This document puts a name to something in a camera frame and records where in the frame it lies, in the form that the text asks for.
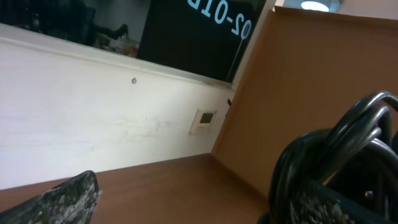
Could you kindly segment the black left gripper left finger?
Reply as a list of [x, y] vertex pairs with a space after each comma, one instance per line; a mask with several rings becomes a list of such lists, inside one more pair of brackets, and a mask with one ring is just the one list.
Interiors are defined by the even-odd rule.
[[79, 223], [91, 221], [100, 198], [96, 174], [87, 170], [1, 212], [1, 223]]

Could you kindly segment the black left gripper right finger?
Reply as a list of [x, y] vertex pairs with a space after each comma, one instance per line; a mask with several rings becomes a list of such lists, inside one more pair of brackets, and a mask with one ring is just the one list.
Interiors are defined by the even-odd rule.
[[301, 184], [289, 200], [287, 222], [293, 224], [391, 224], [390, 220], [318, 182]]

